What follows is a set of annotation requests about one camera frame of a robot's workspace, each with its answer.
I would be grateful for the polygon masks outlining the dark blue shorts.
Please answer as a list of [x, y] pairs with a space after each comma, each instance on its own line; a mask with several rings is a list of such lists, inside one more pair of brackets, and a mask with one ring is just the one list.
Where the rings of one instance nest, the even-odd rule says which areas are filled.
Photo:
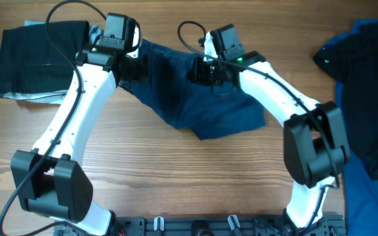
[[143, 40], [139, 55], [148, 59], [147, 80], [120, 85], [173, 128], [206, 140], [265, 126], [263, 106], [232, 84], [210, 89], [190, 82], [195, 54]]

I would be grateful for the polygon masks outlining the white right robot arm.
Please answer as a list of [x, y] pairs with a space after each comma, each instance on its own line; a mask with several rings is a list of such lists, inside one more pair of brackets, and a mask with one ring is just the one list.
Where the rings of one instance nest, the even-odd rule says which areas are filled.
[[283, 127], [283, 160], [293, 179], [291, 199], [275, 229], [307, 235], [325, 229], [322, 207], [350, 160], [345, 124], [335, 102], [309, 98], [280, 77], [257, 51], [246, 52], [233, 24], [203, 31], [193, 82], [232, 83], [258, 101]]

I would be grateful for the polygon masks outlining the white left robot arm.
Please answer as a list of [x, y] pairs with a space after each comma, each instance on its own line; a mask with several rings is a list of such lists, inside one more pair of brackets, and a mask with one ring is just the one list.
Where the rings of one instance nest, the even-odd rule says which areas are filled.
[[139, 81], [139, 23], [110, 13], [97, 45], [86, 45], [71, 63], [73, 79], [63, 103], [30, 151], [16, 151], [10, 167], [22, 210], [53, 218], [55, 225], [86, 235], [113, 235], [114, 213], [93, 200], [93, 185], [81, 168], [89, 136], [120, 81]]

